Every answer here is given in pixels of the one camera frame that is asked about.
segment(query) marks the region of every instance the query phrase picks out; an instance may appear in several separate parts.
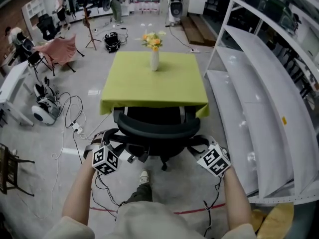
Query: green tablecloth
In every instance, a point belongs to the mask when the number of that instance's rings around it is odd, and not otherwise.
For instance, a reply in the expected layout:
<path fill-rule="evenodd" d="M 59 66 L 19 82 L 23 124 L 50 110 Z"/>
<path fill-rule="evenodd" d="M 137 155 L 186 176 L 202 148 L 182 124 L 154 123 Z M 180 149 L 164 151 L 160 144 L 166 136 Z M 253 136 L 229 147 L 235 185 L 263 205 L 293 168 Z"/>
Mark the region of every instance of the green tablecloth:
<path fill-rule="evenodd" d="M 209 115 L 206 91 L 194 54 L 159 53 L 159 69 L 150 70 L 150 52 L 117 52 L 106 80 L 100 114 L 114 107 L 196 106 L 196 116 Z"/>

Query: red line on floor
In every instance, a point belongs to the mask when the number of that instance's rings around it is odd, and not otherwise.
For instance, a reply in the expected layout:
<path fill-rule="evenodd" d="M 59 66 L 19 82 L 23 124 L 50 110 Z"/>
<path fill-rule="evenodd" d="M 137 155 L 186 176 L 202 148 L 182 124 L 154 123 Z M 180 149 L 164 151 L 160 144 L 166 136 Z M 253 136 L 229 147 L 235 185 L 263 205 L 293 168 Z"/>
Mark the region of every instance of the red line on floor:
<path fill-rule="evenodd" d="M 212 207 L 212 209 L 220 208 L 220 207 L 223 207 L 223 206 L 225 206 L 225 204 L 215 205 L 215 206 Z M 90 207 L 90 209 L 95 210 L 95 211 L 101 211 L 101 212 L 107 212 L 107 211 L 111 212 L 111 213 L 116 212 L 114 210 L 105 210 L 105 209 L 100 209 L 100 208 L 95 208 L 95 207 Z M 190 210 L 190 211 L 184 211 L 184 212 L 175 212 L 175 214 L 181 215 L 181 214 L 198 213 L 198 212 L 203 212 L 203 211 L 206 211 L 206 209 L 202 208 L 202 209 Z"/>

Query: wooden platform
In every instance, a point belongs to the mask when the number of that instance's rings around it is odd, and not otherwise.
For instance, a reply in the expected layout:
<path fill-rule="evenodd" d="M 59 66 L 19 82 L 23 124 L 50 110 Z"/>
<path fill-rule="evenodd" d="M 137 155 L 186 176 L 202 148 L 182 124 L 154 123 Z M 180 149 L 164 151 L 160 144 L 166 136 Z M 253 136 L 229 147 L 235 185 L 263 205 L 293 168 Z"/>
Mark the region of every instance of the wooden platform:
<path fill-rule="evenodd" d="M 188 17 L 181 18 L 181 24 L 190 44 L 209 47 L 215 45 L 215 36 L 200 16 L 190 13 Z"/>

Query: vase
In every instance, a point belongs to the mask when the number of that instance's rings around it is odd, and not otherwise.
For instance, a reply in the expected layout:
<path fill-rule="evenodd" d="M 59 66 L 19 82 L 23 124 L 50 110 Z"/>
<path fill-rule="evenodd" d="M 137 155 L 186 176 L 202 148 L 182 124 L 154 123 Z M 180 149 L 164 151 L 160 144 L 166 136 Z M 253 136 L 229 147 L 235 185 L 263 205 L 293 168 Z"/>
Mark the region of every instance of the vase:
<path fill-rule="evenodd" d="M 160 52 L 159 51 L 152 51 L 151 52 L 151 61 L 150 61 L 151 70 L 156 71 L 159 67 L 159 63 L 160 63 Z"/>

